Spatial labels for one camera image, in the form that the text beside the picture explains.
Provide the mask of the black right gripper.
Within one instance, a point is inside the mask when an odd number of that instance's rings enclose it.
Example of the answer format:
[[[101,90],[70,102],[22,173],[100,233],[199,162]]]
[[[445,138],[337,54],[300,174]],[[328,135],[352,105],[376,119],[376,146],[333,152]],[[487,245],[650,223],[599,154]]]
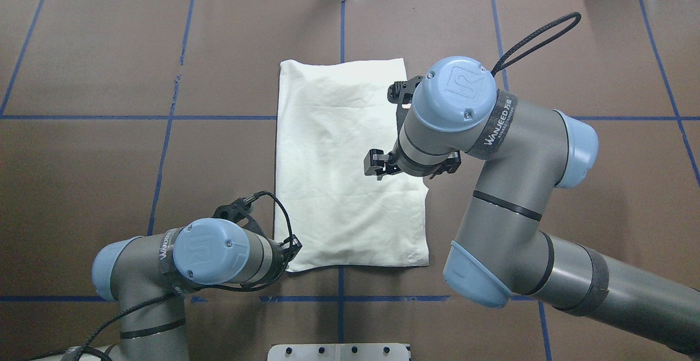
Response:
[[[364,159],[365,176],[374,176],[381,180],[384,176],[394,176],[405,173],[414,177],[430,177],[433,179],[444,172],[455,173],[462,164],[459,151],[453,151],[437,164],[420,164],[415,162],[399,148],[385,153],[382,149],[370,149]]]

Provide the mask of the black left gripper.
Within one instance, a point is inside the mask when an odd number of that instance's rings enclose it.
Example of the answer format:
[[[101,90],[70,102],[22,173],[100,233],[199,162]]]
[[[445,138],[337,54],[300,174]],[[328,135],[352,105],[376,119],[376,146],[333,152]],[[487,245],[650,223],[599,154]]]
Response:
[[[290,234],[283,242],[268,239],[272,251],[272,261],[268,272],[265,274],[265,282],[277,281],[287,268],[287,262],[293,261],[298,255],[302,244],[295,234]]]

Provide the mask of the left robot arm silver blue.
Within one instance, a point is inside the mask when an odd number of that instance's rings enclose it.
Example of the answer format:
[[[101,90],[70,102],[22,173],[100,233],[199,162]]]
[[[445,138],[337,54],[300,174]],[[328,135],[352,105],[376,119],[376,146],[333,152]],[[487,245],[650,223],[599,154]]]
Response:
[[[220,218],[112,243],[96,256],[92,281],[100,297],[118,302],[119,313],[80,345],[35,359],[188,360],[185,296],[269,287],[301,247],[295,235],[277,242]]]

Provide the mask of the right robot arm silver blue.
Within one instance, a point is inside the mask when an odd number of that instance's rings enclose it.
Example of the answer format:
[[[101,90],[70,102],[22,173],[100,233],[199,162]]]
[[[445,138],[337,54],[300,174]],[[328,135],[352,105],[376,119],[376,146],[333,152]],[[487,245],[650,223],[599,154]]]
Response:
[[[461,153],[483,161],[443,271],[453,291],[488,308],[528,296],[698,359],[697,289],[539,229],[553,189],[580,184],[595,163],[595,129],[498,89],[463,56],[396,81],[387,99],[410,109],[392,151],[368,152],[366,176],[453,173]]]

